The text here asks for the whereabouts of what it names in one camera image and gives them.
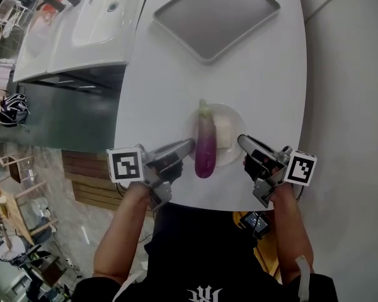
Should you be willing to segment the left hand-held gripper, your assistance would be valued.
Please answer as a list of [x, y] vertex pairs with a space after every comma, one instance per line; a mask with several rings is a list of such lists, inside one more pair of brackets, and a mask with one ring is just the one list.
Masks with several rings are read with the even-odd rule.
[[157, 211], [171, 200], [171, 184], [159, 176], [159, 172], [151, 167], [157, 160], [172, 157], [181, 161], [191, 154], [195, 148], [193, 138], [187, 138], [162, 146], [152, 152], [143, 147], [112, 148], [106, 151], [108, 170], [113, 183], [139, 182], [150, 189], [150, 208]]

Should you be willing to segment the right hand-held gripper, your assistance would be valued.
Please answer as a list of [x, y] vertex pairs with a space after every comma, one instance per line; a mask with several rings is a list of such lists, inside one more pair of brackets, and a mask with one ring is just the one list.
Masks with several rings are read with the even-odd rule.
[[276, 152], [263, 142], [241, 134], [239, 146], [266, 171], [255, 179], [253, 195], [268, 207], [275, 189], [285, 183], [307, 187], [317, 164], [317, 157], [289, 146]]

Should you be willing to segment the person's left hand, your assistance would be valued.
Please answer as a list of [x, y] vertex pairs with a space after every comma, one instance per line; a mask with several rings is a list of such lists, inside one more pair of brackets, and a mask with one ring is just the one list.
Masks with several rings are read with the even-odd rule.
[[170, 184], [181, 177], [183, 171], [183, 161], [179, 161], [165, 169], [163, 169], [159, 176], [163, 181], [168, 181]]

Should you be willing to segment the person's right hand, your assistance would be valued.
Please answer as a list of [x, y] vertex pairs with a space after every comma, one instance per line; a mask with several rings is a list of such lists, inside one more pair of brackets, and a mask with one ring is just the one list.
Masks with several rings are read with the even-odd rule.
[[243, 162], [244, 171], [250, 176], [252, 181], [256, 181], [257, 178], [268, 179], [282, 169], [279, 163], [268, 157], [263, 157], [262, 161], [263, 163], [260, 164], [252, 156], [245, 156]]

